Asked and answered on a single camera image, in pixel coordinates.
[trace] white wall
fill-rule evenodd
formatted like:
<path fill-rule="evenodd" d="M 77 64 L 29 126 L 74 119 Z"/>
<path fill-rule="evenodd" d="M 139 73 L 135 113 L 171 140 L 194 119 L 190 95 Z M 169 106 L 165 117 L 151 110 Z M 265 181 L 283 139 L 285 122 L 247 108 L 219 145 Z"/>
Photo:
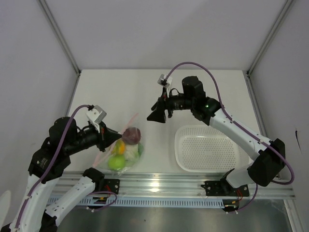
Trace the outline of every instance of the white wall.
<path fill-rule="evenodd" d="M 309 219 L 308 9 L 309 1 L 296 1 L 252 77 L 270 137 L 285 142 L 287 159 L 295 171 L 293 187 L 304 222 Z"/>
<path fill-rule="evenodd" d="M 20 205 L 32 154 L 65 114 L 76 75 L 35 0 L 0 1 L 0 195 Z"/>
<path fill-rule="evenodd" d="M 285 0 L 48 0 L 81 69 L 247 70 Z"/>

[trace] white basket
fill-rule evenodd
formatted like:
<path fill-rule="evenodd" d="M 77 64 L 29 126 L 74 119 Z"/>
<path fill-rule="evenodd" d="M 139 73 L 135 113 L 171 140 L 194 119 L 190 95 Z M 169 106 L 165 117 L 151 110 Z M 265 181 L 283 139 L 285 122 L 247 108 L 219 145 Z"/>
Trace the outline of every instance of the white basket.
<path fill-rule="evenodd" d="M 230 138 L 203 125 L 177 130 L 175 156 L 178 165 L 188 172 L 225 173 L 250 162 L 247 153 Z"/>

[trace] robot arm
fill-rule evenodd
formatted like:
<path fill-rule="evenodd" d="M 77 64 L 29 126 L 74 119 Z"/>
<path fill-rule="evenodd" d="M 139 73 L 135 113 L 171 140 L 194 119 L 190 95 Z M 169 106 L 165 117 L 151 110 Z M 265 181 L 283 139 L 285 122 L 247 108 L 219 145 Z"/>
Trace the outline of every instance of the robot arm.
<path fill-rule="evenodd" d="M 269 145 L 285 157 L 284 143 L 279 139 L 271 141 L 237 122 L 230 115 L 230 118 L 227 117 L 221 104 L 216 99 L 206 96 L 203 84 L 196 76 L 189 76 L 182 80 L 183 93 L 178 93 L 178 95 L 172 95 L 171 92 L 167 95 L 171 82 L 166 82 L 164 76 L 160 77 L 158 83 L 163 86 L 163 92 L 152 107 L 153 112 L 147 117 L 148 121 L 165 123 L 165 110 L 168 111 L 169 118 L 172 117 L 174 110 L 191 110 L 196 119 L 227 135 L 254 161 L 253 164 L 240 169 L 232 169 L 222 177 L 221 185 L 226 195 L 233 189 L 246 184 L 257 183 L 267 186 L 284 168 L 283 161 L 264 145 Z M 252 139 L 246 131 L 254 134 L 258 139 Z"/>
<path fill-rule="evenodd" d="M 1 232 L 56 231 L 65 215 L 82 198 L 96 189 L 103 189 L 104 174 L 90 168 L 78 184 L 45 209 L 54 186 L 70 164 L 70 155 L 95 145 L 100 151 L 105 151 L 122 137 L 103 123 L 106 113 L 99 106 L 88 106 L 86 116 L 89 125 L 79 132 L 76 121 L 69 117 L 59 118 L 49 129 L 49 137 L 32 157 L 24 202 L 13 222 Z"/>

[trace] plastic bag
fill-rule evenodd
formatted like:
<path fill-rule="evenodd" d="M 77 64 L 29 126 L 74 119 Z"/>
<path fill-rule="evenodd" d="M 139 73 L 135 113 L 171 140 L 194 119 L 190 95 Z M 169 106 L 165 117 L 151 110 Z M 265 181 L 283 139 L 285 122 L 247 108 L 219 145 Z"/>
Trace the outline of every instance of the plastic bag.
<path fill-rule="evenodd" d="M 121 131 L 122 138 L 99 153 L 93 167 L 105 172 L 107 170 L 123 173 L 133 167 L 144 152 L 142 132 L 138 126 L 138 115 L 135 114 Z"/>

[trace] purple fruit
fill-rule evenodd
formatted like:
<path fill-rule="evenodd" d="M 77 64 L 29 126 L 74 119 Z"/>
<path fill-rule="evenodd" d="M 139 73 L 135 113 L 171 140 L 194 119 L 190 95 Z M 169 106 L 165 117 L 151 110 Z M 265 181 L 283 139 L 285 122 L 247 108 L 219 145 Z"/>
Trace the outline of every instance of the purple fruit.
<path fill-rule="evenodd" d="M 140 129 L 130 127 L 122 134 L 122 140 L 125 144 L 136 145 L 140 142 Z"/>

